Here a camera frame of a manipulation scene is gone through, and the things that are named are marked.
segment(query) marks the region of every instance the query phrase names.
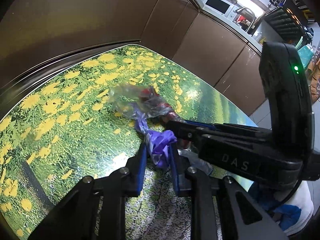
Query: metal screw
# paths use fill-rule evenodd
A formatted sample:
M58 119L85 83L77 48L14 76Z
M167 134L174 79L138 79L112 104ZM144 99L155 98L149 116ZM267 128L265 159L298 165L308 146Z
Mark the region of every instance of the metal screw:
M206 138L211 138L211 135L209 135L209 134L203 134L202 136L206 137Z
M121 174L127 174L129 172L129 169L127 167L122 167L122 168L120 168L119 171Z
M90 183L92 181L92 177L91 176L85 176L82 178L82 181L84 183Z
M189 171L190 173L196 173L196 172L197 172L197 168L190 166L190 167L188 168L188 171Z
M231 176L226 176L226 177L224 178L224 180L225 180L226 182L228 182L229 184L233 183L233 177L231 177Z

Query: microwave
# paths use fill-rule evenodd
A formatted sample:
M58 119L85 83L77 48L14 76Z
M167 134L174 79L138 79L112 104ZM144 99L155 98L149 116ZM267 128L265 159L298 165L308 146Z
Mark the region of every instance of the microwave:
M219 14L229 18L231 21L235 18L237 13L234 11L239 8L239 6L227 0L203 0L206 6L214 9Z

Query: brown cabinet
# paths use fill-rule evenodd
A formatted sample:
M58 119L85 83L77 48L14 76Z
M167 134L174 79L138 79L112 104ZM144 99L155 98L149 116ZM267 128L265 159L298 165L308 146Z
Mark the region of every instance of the brown cabinet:
M158 53L164 50L166 54L172 54L171 51L174 50L174 54L196 17L192 9L188 10L190 7L186 9L187 5L188 0L158 0L141 36L141 44ZM181 37L175 35L175 32L179 31L184 32ZM180 38L180 41L177 46L167 45L167 49L164 49L169 37L173 37L174 41Z
M157 1L15 0L0 22L0 87L66 52L139 40Z
M214 87L247 115L265 99L259 62L260 57L246 46Z
M245 44L229 30L199 14L184 37L173 61L214 86Z

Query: faucet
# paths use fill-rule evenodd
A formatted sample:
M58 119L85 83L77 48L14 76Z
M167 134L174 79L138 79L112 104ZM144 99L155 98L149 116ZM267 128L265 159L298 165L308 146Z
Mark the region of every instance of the faucet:
M242 7L242 8L239 8L239 9L237 9L237 10L235 10L234 12L235 13L237 13L237 14L240 14L243 10L245 10L245 9L247 9L248 11L250 11L251 13L252 13L252 17L253 17L253 19L252 19L252 21L251 21L251 23L250 23L250 25L249 25L249 27L246 29L246 33L251 29L251 27L252 27L252 25L253 25L253 22L255 21L255 19L256 19L256 16L254 15L254 12L250 9L250 8L248 8L248 7L246 7L246 6L244 6L244 7Z

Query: table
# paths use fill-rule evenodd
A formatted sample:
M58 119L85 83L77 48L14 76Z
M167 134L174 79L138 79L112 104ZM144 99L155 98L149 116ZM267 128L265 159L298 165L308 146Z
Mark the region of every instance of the table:
M133 121L108 103L109 89L124 82L153 85L184 119L255 126L214 88L145 47L126 45L81 62L37 88L0 123L0 209L20 239L82 177L107 176L138 150ZM214 168L216 177L225 174ZM148 163L140 197L127 200L127 239L189 239L190 205L189 198L175 197L170 173Z

